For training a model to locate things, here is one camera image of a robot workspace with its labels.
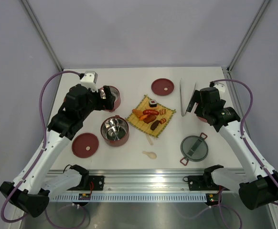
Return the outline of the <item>metal tongs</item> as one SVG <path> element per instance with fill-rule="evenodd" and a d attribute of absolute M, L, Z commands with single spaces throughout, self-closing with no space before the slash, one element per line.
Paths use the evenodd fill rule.
<path fill-rule="evenodd" d="M 187 113 L 187 107 L 189 105 L 189 102 L 194 94 L 194 91 L 196 90 L 197 82 L 193 81 L 190 84 L 188 84 L 187 80 L 180 79 L 179 82 L 179 95 L 180 95 L 180 110 L 181 110 L 181 116 L 185 117 Z"/>

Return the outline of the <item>fried chicken piece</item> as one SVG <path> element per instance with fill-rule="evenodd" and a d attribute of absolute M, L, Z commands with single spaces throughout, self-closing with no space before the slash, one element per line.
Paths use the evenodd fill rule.
<path fill-rule="evenodd" d="M 143 116 L 143 112 L 141 110 L 132 109 L 132 113 L 137 117 L 140 118 Z"/>

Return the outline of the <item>bacon piece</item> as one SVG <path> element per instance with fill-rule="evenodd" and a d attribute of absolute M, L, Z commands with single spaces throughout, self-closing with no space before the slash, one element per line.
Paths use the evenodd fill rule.
<path fill-rule="evenodd" d="M 161 120 L 160 120 L 160 124 L 164 124 L 164 123 L 166 123 L 167 122 L 167 119 L 165 119 L 165 118 L 162 118 Z"/>
<path fill-rule="evenodd" d="M 167 113 L 166 109 L 160 109 L 160 115 L 165 115 Z"/>

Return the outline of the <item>red sausage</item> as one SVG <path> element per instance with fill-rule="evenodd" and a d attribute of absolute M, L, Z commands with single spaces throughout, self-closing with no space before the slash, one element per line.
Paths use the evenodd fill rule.
<path fill-rule="evenodd" d="M 159 112 L 157 110 L 153 109 L 147 109 L 143 111 L 144 115 L 159 115 Z"/>

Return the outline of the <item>sushi roll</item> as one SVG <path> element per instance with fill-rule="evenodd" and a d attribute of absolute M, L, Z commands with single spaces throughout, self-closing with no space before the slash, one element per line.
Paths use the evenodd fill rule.
<path fill-rule="evenodd" d="M 155 100 L 149 100 L 149 107 L 157 107 L 158 103 Z"/>

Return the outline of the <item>brown meat slice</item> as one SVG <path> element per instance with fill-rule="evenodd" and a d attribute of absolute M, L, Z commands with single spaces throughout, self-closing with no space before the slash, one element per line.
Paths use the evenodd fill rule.
<path fill-rule="evenodd" d="M 149 115 L 146 119 L 144 119 L 143 121 L 146 123 L 146 124 L 149 124 L 151 122 L 153 122 L 157 117 L 155 115 Z"/>

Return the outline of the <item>dark chocolate pastry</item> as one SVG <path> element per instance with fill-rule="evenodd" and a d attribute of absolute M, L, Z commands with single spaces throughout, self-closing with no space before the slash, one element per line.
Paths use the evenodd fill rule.
<path fill-rule="evenodd" d="M 156 120 L 151 126 L 150 129 L 154 131 L 160 124 L 160 120 Z"/>

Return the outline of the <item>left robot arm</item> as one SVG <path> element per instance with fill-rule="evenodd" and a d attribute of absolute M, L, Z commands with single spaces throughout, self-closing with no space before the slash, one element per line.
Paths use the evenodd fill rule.
<path fill-rule="evenodd" d="M 4 181 L 1 184 L 0 192 L 6 198 L 6 203 L 35 218 L 45 211 L 50 199 L 71 188 L 86 189 L 89 186 L 89 172 L 78 165 L 71 166 L 48 183 L 44 179 L 90 113 L 94 110 L 112 110 L 114 102 L 115 97 L 109 86 L 103 86 L 97 92 L 80 84 L 72 87 L 45 129 L 45 138 L 29 163 L 12 182 Z"/>

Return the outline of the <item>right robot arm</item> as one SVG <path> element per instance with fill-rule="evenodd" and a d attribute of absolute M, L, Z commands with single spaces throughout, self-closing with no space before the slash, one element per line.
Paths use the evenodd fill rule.
<path fill-rule="evenodd" d="M 194 90 L 187 111 L 192 109 L 229 144 L 246 175 L 239 176 L 220 165 L 212 166 L 204 170 L 204 186 L 208 189 L 222 186 L 237 193 L 250 210 L 278 201 L 278 172 L 254 145 L 234 108 L 225 107 L 219 90 L 215 87 Z"/>

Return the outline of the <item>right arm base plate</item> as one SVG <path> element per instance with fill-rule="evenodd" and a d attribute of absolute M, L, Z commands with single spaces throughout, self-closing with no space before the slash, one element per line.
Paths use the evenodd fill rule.
<path fill-rule="evenodd" d="M 203 175 L 185 176 L 182 179 L 188 184 L 190 191 L 219 191 L 220 187 L 214 183 L 212 178 L 205 178 Z"/>

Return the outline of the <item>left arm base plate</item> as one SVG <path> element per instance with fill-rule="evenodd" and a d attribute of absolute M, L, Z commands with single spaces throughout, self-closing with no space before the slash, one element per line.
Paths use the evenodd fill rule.
<path fill-rule="evenodd" d="M 89 175 L 81 178 L 79 185 L 68 189 L 68 191 L 102 191 L 104 180 L 104 176 Z"/>

